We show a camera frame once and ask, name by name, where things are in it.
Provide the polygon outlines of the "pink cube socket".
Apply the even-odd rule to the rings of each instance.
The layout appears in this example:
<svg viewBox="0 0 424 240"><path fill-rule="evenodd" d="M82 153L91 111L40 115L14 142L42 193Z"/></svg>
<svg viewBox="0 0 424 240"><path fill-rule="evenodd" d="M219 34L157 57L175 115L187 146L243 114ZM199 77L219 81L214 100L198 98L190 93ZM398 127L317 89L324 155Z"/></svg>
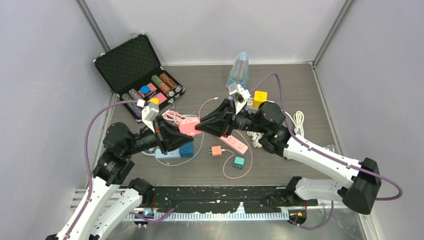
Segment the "pink cube socket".
<svg viewBox="0 0 424 240"><path fill-rule="evenodd" d="M202 133L202 131L196 130L195 128L195 126L200 122L201 121L198 117L188 117L179 121L178 129L182 134L195 136Z"/></svg>

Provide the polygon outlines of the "dark blue cube socket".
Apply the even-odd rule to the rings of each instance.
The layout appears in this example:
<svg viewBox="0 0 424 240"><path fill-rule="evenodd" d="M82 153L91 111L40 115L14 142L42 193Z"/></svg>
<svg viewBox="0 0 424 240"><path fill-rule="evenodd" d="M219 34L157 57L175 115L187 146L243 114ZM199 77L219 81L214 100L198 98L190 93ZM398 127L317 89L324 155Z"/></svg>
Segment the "dark blue cube socket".
<svg viewBox="0 0 424 240"><path fill-rule="evenodd" d="M194 143L189 142L189 143L186 143L185 145L179 147L178 153L179 153L179 156L181 158L192 158L195 155L195 153L194 153Z"/></svg>

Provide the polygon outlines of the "yellow cube socket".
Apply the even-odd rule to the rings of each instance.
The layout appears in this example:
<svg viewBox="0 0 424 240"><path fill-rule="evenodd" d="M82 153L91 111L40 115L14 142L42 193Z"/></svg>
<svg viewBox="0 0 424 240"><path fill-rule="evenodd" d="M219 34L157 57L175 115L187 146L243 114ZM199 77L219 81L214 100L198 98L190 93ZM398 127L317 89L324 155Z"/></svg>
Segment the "yellow cube socket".
<svg viewBox="0 0 424 240"><path fill-rule="evenodd" d="M252 106L254 108L259 108L259 106L263 103L266 102L268 98L268 93L266 91L259 91L256 90L254 92L254 96L253 96L253 101L252 101Z"/></svg>

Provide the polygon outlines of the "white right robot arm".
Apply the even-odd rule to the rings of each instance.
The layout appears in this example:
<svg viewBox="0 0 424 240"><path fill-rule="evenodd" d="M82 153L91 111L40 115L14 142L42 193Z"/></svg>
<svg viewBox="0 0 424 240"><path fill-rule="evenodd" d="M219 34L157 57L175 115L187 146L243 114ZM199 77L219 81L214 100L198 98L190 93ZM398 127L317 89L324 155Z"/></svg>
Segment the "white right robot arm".
<svg viewBox="0 0 424 240"><path fill-rule="evenodd" d="M223 138L236 130L260 133L258 141L266 152L301 162L329 177L292 177L285 188L285 199L291 205L317 199L341 202L360 214L371 213L382 185L376 161L345 158L306 140L283 123L286 114L272 101L261 103L255 113L238 106L235 100L225 99L210 114L196 117L191 130Z"/></svg>

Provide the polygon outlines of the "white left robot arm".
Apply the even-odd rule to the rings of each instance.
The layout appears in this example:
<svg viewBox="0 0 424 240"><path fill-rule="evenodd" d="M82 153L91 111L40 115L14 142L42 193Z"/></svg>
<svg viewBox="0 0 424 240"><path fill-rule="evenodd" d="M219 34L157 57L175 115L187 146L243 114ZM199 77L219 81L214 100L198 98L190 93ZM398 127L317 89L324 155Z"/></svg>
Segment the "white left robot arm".
<svg viewBox="0 0 424 240"><path fill-rule="evenodd" d="M84 199L62 230L47 236L48 240L105 240L132 210L138 206L148 207L153 202L153 186L136 178L109 209L105 208L135 165L132 155L154 147L166 154L194 140L162 116L156 117L151 126L139 133L132 133L122 122L108 127L103 140L106 150L92 172Z"/></svg>

